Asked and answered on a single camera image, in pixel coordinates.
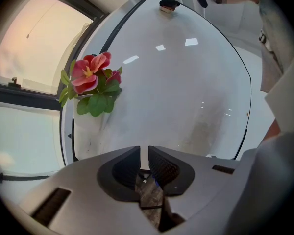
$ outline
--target black slot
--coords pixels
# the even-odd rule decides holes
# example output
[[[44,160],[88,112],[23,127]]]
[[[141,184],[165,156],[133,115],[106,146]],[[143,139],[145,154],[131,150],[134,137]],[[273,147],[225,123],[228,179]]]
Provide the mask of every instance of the black slot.
[[[224,166],[221,166],[221,165],[214,165],[212,167],[212,169],[217,170],[217,171],[221,171],[221,172],[224,172],[224,173],[227,173],[227,174],[233,174],[233,172],[235,171],[235,169],[233,169],[233,168],[224,167]]]
[[[48,226],[70,193],[71,192],[69,190],[60,188],[56,189],[32,215],[32,218],[42,225]]]

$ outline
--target person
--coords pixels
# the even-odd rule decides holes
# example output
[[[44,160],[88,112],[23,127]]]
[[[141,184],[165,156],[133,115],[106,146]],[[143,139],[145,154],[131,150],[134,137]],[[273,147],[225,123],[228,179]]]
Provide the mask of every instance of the person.
[[[245,0],[221,0],[222,3],[241,1]],[[259,37],[263,65],[260,90],[268,93],[265,100],[276,117],[264,141],[281,131],[294,131],[294,91],[291,92],[294,90],[294,33],[273,0],[249,1],[259,5],[263,22]]]

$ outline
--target yellow flower stamen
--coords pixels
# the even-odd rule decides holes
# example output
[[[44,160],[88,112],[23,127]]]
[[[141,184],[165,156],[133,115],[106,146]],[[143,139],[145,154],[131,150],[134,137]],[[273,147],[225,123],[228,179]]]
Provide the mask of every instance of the yellow flower stamen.
[[[83,70],[84,75],[89,78],[93,75],[93,72],[90,70],[90,68],[88,66],[86,66],[86,70]]]

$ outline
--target pink flower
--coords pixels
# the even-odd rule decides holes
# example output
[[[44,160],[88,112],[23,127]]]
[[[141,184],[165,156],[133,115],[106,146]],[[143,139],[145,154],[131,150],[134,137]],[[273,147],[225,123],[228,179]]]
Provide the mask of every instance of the pink flower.
[[[111,80],[117,80],[117,82],[119,84],[121,83],[121,75],[120,75],[120,72],[118,70],[114,70],[112,72],[111,76],[107,79],[106,83],[108,83]]]
[[[83,60],[78,60],[72,71],[72,85],[78,94],[91,91],[98,85],[95,73],[110,64],[111,53],[104,52],[98,56],[87,55]]]

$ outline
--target flower petal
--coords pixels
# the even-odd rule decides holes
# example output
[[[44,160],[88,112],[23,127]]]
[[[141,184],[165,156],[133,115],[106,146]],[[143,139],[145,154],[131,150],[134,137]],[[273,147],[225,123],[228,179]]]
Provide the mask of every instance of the flower petal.
[[[93,55],[86,55],[86,56],[84,56],[84,60],[87,60],[88,61],[88,63],[90,64],[90,62],[92,61],[92,59],[94,58],[95,56],[93,56]]]
[[[103,54],[100,54],[94,57],[90,63],[90,70],[93,73],[96,73],[101,67],[101,65],[106,62],[106,60],[109,60],[109,59],[107,59],[107,57]]]
[[[86,66],[89,66],[89,62],[87,60],[78,60],[76,61],[73,71],[72,71],[72,77],[78,78],[81,76],[84,76],[84,72],[86,70]]]
[[[91,91],[91,90],[93,90],[94,88],[97,87],[98,81],[99,81],[99,79],[96,78],[96,80],[94,82],[85,83],[85,84],[82,84],[80,86],[74,86],[74,90],[78,94],[82,94],[83,92]]]
[[[117,70],[114,70],[111,74],[111,76],[107,79],[106,83],[108,83],[111,80],[117,80],[117,82],[120,84],[121,83],[121,75],[120,72]]]
[[[106,56],[106,58],[108,58],[109,60],[111,59],[111,53],[108,51],[103,52],[102,55]]]
[[[81,77],[81,78],[78,78],[76,80],[73,80],[71,81],[71,83],[75,86],[79,86],[79,85],[82,85],[82,84],[85,84],[85,83],[90,83],[90,82],[94,82],[96,80],[96,76],[93,75],[93,76],[90,76],[90,77]]]

